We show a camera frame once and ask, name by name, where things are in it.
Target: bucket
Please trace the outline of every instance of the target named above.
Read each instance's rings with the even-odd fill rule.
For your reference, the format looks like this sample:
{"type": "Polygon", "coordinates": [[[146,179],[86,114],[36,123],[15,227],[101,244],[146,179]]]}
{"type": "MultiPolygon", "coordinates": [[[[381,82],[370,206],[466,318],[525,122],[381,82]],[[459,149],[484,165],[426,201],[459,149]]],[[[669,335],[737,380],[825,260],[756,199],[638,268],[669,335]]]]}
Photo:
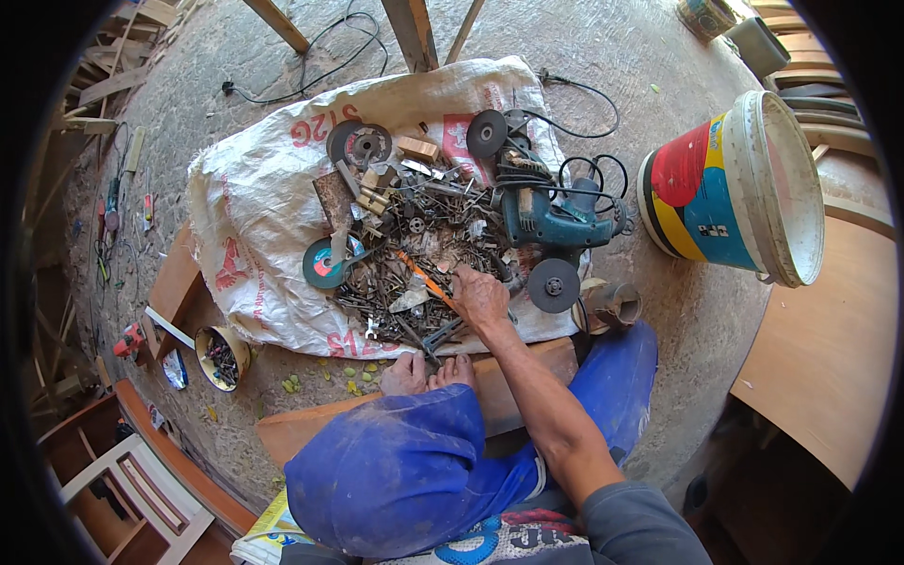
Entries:
{"type": "Polygon", "coordinates": [[[711,42],[737,23],[724,0],[679,0],[675,12],[684,27],[705,42],[711,42]]]}
{"type": "Polygon", "coordinates": [[[804,132],[773,92],[746,92],[646,156],[637,177],[644,226],[673,257],[810,285],[823,264],[825,217],[804,132]]]}
{"type": "Polygon", "coordinates": [[[248,344],[241,341],[238,334],[233,332],[230,328],[222,325],[211,325],[199,329],[194,337],[194,352],[198,356],[198,363],[201,364],[201,370],[204,371],[207,380],[210,381],[213,386],[224,392],[235,391],[239,386],[241,378],[245,376],[245,372],[248,370],[249,365],[251,365],[251,350],[248,347],[248,344]],[[215,376],[215,373],[217,372],[216,365],[213,364],[213,361],[204,357],[207,352],[207,346],[210,344],[211,339],[213,339],[215,334],[218,334],[226,341],[226,344],[232,349],[232,354],[235,355],[236,368],[238,369],[238,376],[235,379],[235,384],[230,385],[223,379],[215,376]]]}

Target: hand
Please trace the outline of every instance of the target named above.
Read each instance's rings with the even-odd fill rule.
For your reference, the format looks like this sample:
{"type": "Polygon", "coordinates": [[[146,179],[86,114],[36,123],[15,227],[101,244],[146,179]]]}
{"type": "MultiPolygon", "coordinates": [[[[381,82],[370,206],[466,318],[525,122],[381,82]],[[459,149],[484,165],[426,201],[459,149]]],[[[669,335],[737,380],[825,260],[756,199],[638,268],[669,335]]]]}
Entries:
{"type": "Polygon", "coordinates": [[[383,370],[380,390],[386,396],[405,396],[427,392],[424,352],[403,353],[392,367],[383,370]]]}
{"type": "Polygon", "coordinates": [[[500,323],[509,323],[509,291],[493,275],[462,265],[452,274],[452,293],[456,312],[481,338],[500,323]]]}

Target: grinding disc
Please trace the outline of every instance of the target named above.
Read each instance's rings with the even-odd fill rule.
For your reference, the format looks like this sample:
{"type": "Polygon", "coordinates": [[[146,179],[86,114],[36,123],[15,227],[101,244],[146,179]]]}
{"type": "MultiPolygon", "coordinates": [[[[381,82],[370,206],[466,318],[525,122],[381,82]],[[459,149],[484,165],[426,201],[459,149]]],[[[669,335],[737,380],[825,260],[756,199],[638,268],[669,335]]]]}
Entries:
{"type": "Polygon", "coordinates": [[[474,116],[467,128],[467,151],[477,159],[492,157],[503,148],[507,137],[505,116],[496,110],[484,110],[474,116]]]}
{"type": "Polygon", "coordinates": [[[348,126],[348,129],[343,128],[336,133],[327,154],[330,158],[335,157],[334,163],[342,159],[348,165],[363,170],[368,154],[371,156],[368,163],[380,163],[390,158],[392,136],[383,126],[355,123],[354,127],[348,126]]]}
{"type": "Polygon", "coordinates": [[[305,251],[301,271],[305,280],[317,288],[336,288],[343,284],[342,262],[333,263],[331,238],[323,238],[311,244],[305,251]]]}
{"type": "Polygon", "coordinates": [[[326,136],[326,154],[330,157],[330,162],[344,161],[343,147],[345,147],[345,140],[360,125],[361,122],[356,119],[346,119],[344,122],[336,124],[330,130],[330,133],[326,136]]]}
{"type": "Polygon", "coordinates": [[[531,302],[543,312],[564,312],[578,299],[578,271],[562,259],[540,261],[527,278],[527,292],[531,302]]]}

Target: wooden leg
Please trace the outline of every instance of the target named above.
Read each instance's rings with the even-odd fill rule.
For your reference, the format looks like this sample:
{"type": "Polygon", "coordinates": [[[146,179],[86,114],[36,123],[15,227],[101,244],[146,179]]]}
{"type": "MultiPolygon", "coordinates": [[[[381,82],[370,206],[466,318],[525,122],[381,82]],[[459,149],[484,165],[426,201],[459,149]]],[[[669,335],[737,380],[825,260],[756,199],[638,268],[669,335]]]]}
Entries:
{"type": "Polygon", "coordinates": [[[468,34],[471,33],[471,26],[474,25],[474,20],[477,19],[477,14],[480,13],[480,8],[482,7],[484,7],[484,0],[474,0],[471,3],[471,7],[467,9],[465,21],[461,23],[458,35],[455,36],[455,41],[452,42],[452,49],[449,50],[449,55],[446,57],[446,65],[458,61],[458,53],[461,52],[462,45],[465,44],[468,34]]]}
{"type": "Polygon", "coordinates": [[[427,72],[439,68],[433,29],[426,0],[382,0],[408,70],[427,72]]]}
{"type": "Polygon", "coordinates": [[[272,0],[245,0],[245,4],[251,6],[251,9],[258,13],[260,19],[267,22],[274,32],[279,33],[279,37],[286,40],[292,49],[304,53],[310,47],[305,36],[298,31],[295,24],[292,24],[285,14],[279,11],[272,0]]]}

